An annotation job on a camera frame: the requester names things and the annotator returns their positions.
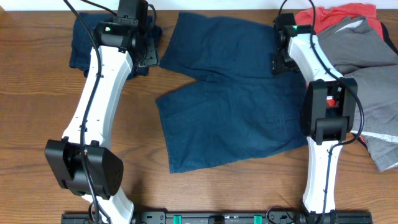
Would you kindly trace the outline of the navy blue shorts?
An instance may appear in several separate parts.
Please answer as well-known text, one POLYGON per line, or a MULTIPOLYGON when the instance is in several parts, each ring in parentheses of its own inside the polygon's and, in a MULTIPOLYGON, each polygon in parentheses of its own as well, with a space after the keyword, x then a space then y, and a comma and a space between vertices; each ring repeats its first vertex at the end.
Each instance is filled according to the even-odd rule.
POLYGON ((193 83, 157 101, 172 173, 273 156, 307 144, 296 72, 272 74, 271 26, 181 12, 160 67, 193 83))

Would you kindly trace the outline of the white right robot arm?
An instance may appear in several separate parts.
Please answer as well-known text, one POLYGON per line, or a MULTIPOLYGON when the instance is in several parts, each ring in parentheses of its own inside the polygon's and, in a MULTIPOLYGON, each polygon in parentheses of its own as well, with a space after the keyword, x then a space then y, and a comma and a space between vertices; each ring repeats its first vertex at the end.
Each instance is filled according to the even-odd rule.
POLYGON ((310 25, 296 24, 292 13, 279 14, 273 25, 277 41, 273 74, 299 72, 307 85, 300 112, 309 148, 304 222, 337 223, 336 170, 342 143, 353 127, 357 83, 335 70, 310 25))

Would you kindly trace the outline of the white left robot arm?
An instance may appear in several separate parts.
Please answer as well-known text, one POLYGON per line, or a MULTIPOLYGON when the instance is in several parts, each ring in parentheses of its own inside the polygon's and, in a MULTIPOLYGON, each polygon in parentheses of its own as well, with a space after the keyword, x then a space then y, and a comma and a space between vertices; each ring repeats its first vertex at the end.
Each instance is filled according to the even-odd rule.
POLYGON ((89 202, 88 215, 68 223, 139 223, 121 182, 124 165, 111 152, 113 120, 123 86, 139 68, 159 64, 147 1, 121 1, 111 21, 88 32, 92 48, 86 82, 70 124, 49 140, 45 157, 63 189, 89 202))

